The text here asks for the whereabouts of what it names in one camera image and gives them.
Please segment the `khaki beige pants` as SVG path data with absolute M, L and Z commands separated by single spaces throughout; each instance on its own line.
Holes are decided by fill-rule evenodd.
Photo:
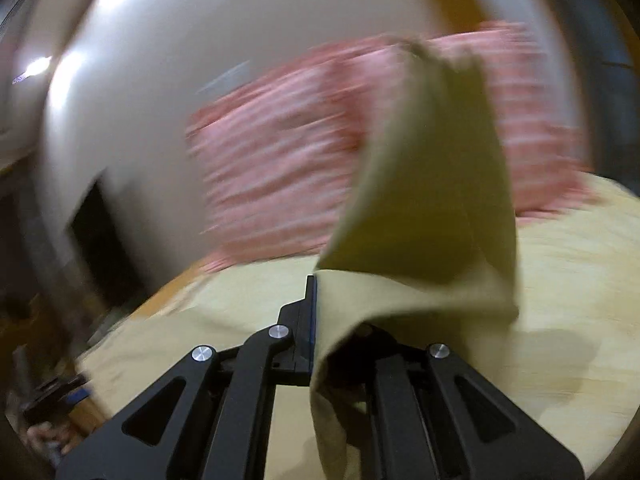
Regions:
M 449 344 L 489 378 L 518 317 L 516 227 L 480 60 L 406 42 L 404 80 L 316 270 L 310 406 L 324 474 L 360 475 L 362 326 Z

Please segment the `cream patterned bed sheet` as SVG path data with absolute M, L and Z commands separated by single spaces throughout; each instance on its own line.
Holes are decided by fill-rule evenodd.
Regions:
M 588 176 L 594 200 L 523 226 L 521 313 L 502 388 L 582 462 L 612 476 L 639 406 L 639 201 Z M 190 268 L 79 360 L 116 413 L 198 344 L 229 348 L 303 296 L 314 257 Z

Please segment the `black rectangular panel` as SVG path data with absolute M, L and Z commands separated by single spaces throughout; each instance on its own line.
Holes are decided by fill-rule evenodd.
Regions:
M 100 174 L 81 197 L 68 230 L 107 307 L 130 310 L 139 307 L 145 300 L 146 287 L 120 237 Z

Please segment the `pink polka dot pillow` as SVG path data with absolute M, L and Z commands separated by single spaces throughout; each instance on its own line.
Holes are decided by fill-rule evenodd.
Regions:
M 490 23 L 424 46 L 482 61 L 519 217 L 589 200 L 578 136 L 556 121 L 544 55 L 522 26 Z M 186 143 L 203 176 L 213 244 L 206 271 L 320 252 L 363 148 L 395 99 L 404 49 L 405 40 L 390 35 L 324 44 L 192 116 Z

